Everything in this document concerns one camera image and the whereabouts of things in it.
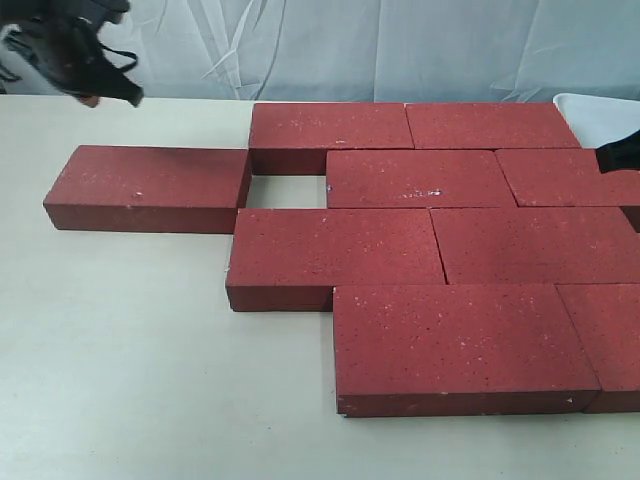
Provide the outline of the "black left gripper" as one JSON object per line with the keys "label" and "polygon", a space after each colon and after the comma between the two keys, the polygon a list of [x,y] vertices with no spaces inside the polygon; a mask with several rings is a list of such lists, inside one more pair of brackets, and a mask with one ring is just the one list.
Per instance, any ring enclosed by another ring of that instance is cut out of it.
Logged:
{"label": "black left gripper", "polygon": [[138,107],[144,92],[126,77],[131,66],[113,65],[98,38],[104,23],[120,23],[129,10],[128,1],[11,1],[9,49],[62,93]]}

